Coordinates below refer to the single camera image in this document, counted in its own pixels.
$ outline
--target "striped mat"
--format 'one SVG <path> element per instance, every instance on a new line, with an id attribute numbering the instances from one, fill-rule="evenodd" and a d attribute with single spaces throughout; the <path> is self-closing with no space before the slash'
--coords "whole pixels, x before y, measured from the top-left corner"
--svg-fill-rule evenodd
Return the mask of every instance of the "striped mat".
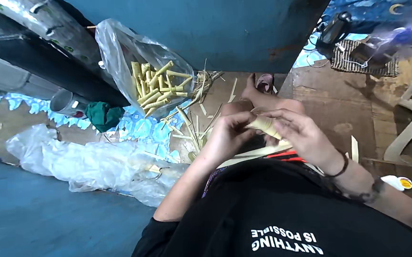
<path id="1" fill-rule="evenodd" d="M 358 41 L 343 40 L 340 44 L 346 49 L 341 52 L 338 46 L 334 48 L 334 56 L 331 59 L 331 68 L 339 71 L 372 74 L 384 77 L 396 77 L 398 72 L 398 58 L 395 57 L 392 61 L 385 64 L 384 68 L 371 69 L 370 67 L 362 68 L 358 64 L 353 63 L 357 60 L 350 57 L 350 53 L 360 44 Z"/>

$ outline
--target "wall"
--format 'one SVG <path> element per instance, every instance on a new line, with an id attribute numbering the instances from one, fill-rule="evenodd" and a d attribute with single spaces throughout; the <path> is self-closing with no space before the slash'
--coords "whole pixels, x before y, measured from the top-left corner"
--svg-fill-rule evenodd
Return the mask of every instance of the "wall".
<path id="1" fill-rule="evenodd" d="M 97 24 L 122 22 L 194 69 L 288 73 L 329 0 L 66 0 Z"/>
<path id="2" fill-rule="evenodd" d="M 130 256 L 154 211 L 0 163 L 0 256 Z"/>

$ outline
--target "wrist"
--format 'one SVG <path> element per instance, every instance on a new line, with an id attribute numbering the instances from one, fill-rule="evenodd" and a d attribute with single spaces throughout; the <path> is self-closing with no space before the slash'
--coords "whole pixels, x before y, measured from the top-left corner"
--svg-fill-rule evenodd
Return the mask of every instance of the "wrist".
<path id="1" fill-rule="evenodd" d="M 318 167 L 326 174 L 334 176 L 337 173 L 341 172 L 345 165 L 343 155 L 338 152 L 336 149 L 331 153 L 329 157 L 325 159 L 326 161 L 319 165 Z"/>
<path id="2" fill-rule="evenodd" d="M 215 170 L 220 164 L 222 164 L 220 160 L 217 160 L 214 156 L 204 154 L 203 151 L 201 151 L 192 162 L 193 166 L 198 166 L 200 170 L 209 172 Z"/>

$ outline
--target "person's left hand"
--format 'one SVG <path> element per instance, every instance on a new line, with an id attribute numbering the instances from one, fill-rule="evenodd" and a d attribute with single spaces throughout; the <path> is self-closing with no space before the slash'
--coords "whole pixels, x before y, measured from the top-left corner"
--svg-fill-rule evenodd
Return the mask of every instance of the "person's left hand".
<path id="1" fill-rule="evenodd" d="M 251 112 L 220 117 L 195 161 L 205 161 L 206 165 L 212 165 L 216 168 L 231 159 L 243 143 L 257 134 L 254 129 L 244 128 L 255 119 L 255 114 Z"/>

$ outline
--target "black t-shirt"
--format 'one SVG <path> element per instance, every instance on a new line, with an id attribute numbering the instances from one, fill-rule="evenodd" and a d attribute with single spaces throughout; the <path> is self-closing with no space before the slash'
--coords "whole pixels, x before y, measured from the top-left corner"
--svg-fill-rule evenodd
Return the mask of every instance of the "black t-shirt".
<path id="1" fill-rule="evenodd" d="M 412 229 L 323 190 L 297 165 L 224 171 L 180 222 L 151 219 L 133 256 L 412 256 Z"/>

